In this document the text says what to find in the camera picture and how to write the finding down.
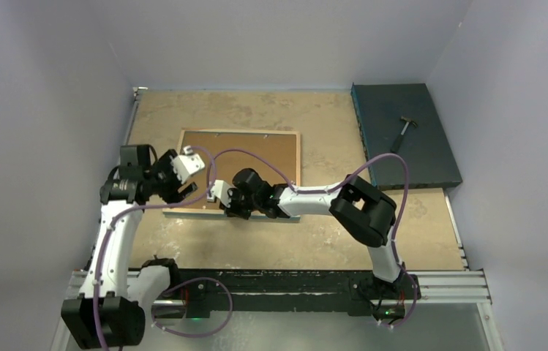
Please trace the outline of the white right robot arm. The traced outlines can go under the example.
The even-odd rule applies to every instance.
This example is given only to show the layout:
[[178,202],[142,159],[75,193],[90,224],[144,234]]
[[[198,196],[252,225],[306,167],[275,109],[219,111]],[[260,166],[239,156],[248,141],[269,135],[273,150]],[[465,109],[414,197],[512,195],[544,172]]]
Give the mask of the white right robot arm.
[[216,180],[208,199],[219,202],[226,216],[241,219],[254,212],[269,219],[331,216],[367,247],[376,292],[390,298],[402,289],[405,266],[395,244],[397,204],[358,175],[327,186],[271,185],[252,168],[244,168],[230,183]]

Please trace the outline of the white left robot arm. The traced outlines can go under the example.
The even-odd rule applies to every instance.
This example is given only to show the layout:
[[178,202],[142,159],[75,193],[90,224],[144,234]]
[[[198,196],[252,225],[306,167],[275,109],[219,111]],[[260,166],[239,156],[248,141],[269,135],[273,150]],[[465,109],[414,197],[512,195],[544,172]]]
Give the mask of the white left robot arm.
[[119,164],[100,188],[100,228],[86,278],[61,306],[61,318],[82,350],[140,344],[153,300],[181,292],[174,260],[149,260],[132,281],[129,262],[149,199],[176,204],[197,190],[190,179],[206,169],[197,151],[186,146],[158,156],[149,144],[121,146]]

